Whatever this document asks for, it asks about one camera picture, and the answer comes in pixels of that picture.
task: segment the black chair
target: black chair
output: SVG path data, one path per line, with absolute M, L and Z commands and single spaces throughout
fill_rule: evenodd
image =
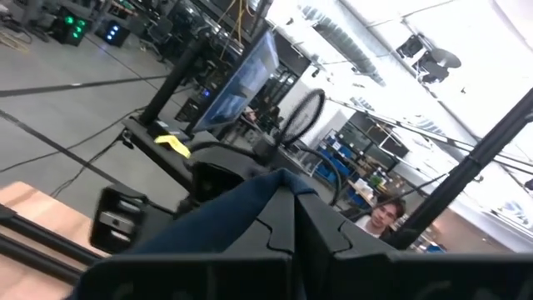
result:
M 141 39 L 141 44 L 146 48 L 153 50 L 160 57 L 161 54 L 159 53 L 157 46 L 161 46 L 168 41 L 171 36 L 172 26 L 172 21 L 166 17 L 161 17 L 156 24 L 153 24 L 148 28 L 147 34 L 151 41 Z

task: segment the dark blue cloth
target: dark blue cloth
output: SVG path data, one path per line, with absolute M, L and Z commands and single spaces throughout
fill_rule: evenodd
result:
M 297 175 L 277 170 L 244 182 L 179 218 L 152 240 L 118 255 L 222 252 L 252 225 L 280 186 L 295 196 L 315 193 Z M 69 299 L 76 299 L 75 292 Z

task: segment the dark hair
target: dark hair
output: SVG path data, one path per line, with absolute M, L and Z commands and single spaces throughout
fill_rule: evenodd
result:
M 406 202 L 399 198 L 393 198 L 394 197 L 390 195 L 378 195 L 376 200 L 378 205 L 382 203 L 394 205 L 396 207 L 396 219 L 399 219 L 406 213 Z

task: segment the office chair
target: office chair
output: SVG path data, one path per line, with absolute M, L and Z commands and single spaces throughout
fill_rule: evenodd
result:
M 141 16 L 130 17 L 127 28 L 130 30 L 130 33 L 142 38 L 142 35 L 147 28 L 147 20 Z
M 166 17 L 161 17 L 159 21 L 157 21 L 157 24 L 151 25 L 148 28 L 147 34 L 152 41 L 150 42 L 146 39 L 141 39 L 141 45 L 144 45 L 146 48 L 151 48 L 158 55 L 158 57 L 160 57 L 161 54 L 157 49 L 157 45 L 162 45 L 168 41 L 170 32 L 172 31 L 172 26 L 172 21 Z

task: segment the yellow sticky note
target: yellow sticky note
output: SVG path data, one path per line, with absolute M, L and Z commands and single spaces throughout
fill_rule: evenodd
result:
M 158 144 L 164 142 L 168 143 L 172 150 L 176 151 L 177 153 L 180 153 L 184 157 L 189 158 L 191 156 L 191 152 L 189 151 L 189 149 L 185 145 L 183 145 L 182 142 L 177 139 L 177 137 L 173 135 L 157 137 L 154 142 Z

